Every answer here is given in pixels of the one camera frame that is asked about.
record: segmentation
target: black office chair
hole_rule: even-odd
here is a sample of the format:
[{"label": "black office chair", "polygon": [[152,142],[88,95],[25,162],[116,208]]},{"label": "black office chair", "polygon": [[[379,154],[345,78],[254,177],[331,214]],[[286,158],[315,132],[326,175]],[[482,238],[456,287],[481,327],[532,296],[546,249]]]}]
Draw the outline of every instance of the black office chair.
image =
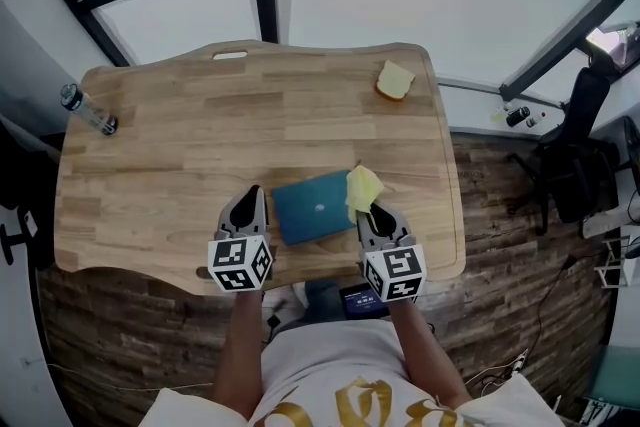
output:
[{"label": "black office chair", "polygon": [[548,227],[549,194],[553,197],[563,223],[573,223],[593,213],[602,180],[610,192],[616,190],[612,168],[617,165],[617,150],[602,141],[588,139],[600,107],[615,80],[616,68],[611,57],[591,45],[584,47],[589,53],[589,67],[578,73],[571,99],[564,106],[564,122],[540,138],[533,154],[539,159],[540,170],[535,171],[522,157],[510,154],[533,181],[533,191],[515,201],[509,214],[529,201],[536,200],[542,213],[544,235]]}]

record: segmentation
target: wooden table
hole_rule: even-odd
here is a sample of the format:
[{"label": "wooden table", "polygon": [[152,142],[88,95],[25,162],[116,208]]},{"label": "wooden table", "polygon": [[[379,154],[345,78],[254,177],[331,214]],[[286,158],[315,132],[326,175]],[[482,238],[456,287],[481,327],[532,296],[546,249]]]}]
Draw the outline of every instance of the wooden table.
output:
[{"label": "wooden table", "polygon": [[[229,52],[247,52],[240,58]],[[394,103],[374,92],[386,60],[416,74]],[[267,287],[358,272],[356,230],[286,247],[274,187],[361,162],[424,245],[430,280],[465,265],[453,148],[427,52],[257,41],[209,45],[133,68],[97,68],[82,89],[120,119],[113,136],[71,116],[56,192],[55,254],[67,271],[120,267],[194,294],[221,293],[207,265],[222,207],[245,185],[268,194],[274,279]]]}]

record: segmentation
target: bread slice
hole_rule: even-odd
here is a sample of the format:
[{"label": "bread slice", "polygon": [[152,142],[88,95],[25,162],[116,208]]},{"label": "bread slice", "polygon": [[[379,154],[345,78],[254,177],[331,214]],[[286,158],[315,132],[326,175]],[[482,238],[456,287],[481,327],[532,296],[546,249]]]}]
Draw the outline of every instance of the bread slice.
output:
[{"label": "bread slice", "polygon": [[409,92],[416,76],[409,70],[386,61],[376,82],[376,91],[388,100],[400,102]]}]

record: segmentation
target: floor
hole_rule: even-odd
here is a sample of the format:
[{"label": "floor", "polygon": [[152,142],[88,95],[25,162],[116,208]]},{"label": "floor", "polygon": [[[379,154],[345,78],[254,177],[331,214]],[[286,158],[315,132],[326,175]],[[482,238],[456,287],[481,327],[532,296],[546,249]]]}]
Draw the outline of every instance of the floor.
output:
[{"label": "floor", "polygon": [[[555,212],[549,233],[536,237],[539,216],[527,207],[507,215],[507,202],[529,189],[505,157],[533,143],[485,136],[453,137],[467,245],[458,278],[430,283],[418,301],[465,378],[511,362],[536,337],[537,305],[567,255],[589,256],[602,245],[579,238]],[[559,412],[577,418],[574,402],[605,332],[609,292],[579,260],[541,309],[542,336],[524,374],[547,402],[562,394]],[[210,382],[224,341],[230,299],[196,297],[128,271],[52,268],[39,276],[41,309],[53,361],[112,386],[178,386]],[[277,298],[271,297],[267,304]],[[265,319],[270,314],[265,308]],[[156,392],[100,386],[52,369],[75,425],[138,425]],[[202,393],[194,388],[192,393]],[[481,386],[472,388],[478,396]]]}]

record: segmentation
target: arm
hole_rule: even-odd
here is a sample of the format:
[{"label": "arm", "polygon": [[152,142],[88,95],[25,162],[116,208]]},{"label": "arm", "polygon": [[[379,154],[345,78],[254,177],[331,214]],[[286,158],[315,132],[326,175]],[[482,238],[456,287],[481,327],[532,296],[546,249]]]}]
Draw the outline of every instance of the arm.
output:
[{"label": "arm", "polygon": [[462,377],[444,352],[420,310],[409,299],[387,303],[411,382],[456,409],[471,400]]},{"label": "arm", "polygon": [[209,398],[247,421],[262,398],[262,292],[236,296],[220,367]]}]

